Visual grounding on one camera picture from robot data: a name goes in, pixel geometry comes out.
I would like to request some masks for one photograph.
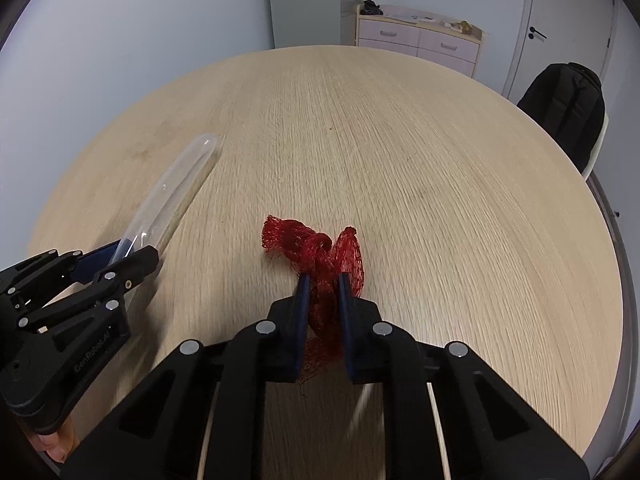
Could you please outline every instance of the white door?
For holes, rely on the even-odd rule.
[[[517,104],[552,63],[580,63],[602,76],[613,8],[614,0],[533,0],[509,101]]]

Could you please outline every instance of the black backpack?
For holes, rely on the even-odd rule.
[[[549,65],[533,81],[518,103],[582,172],[602,123],[604,99],[600,79],[577,63]]]

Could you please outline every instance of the white dresser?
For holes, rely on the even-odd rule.
[[[474,76],[482,45],[482,30],[471,26],[462,34],[451,23],[459,20],[407,7],[380,6],[383,16],[363,16],[358,7],[356,45],[401,52]]]

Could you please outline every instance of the red netting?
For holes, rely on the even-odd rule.
[[[306,342],[302,368],[302,379],[309,379],[342,356],[335,286],[338,274],[348,272],[354,296],[362,291],[364,270],[356,229],[345,228],[332,244],[326,234],[316,233],[302,222],[269,215],[262,228],[262,246],[267,252],[284,254],[298,274],[311,277],[308,322],[316,336]]]

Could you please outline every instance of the drawer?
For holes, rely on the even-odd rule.
[[[478,57],[478,49],[480,45],[473,41],[463,40],[449,34],[442,34],[441,32],[435,32],[434,30],[420,30],[420,41],[418,42],[420,48],[426,48],[427,50],[433,50],[447,56],[453,56],[471,63],[476,62]]]
[[[415,46],[398,45],[395,43],[388,43],[387,41],[360,40],[360,44],[358,46],[390,50],[391,52],[399,52],[400,54],[407,54],[408,56],[414,57],[418,54],[418,48]]]
[[[400,25],[399,23],[360,20],[360,38],[418,46],[420,29],[411,25]]]
[[[469,77],[471,77],[474,72],[475,65],[473,63],[465,61],[464,59],[459,59],[457,57],[448,56],[447,54],[434,52],[433,50],[419,48],[418,57],[422,59],[428,59],[429,61],[433,61],[434,63],[437,63],[439,65],[448,66],[456,72],[468,75]]]

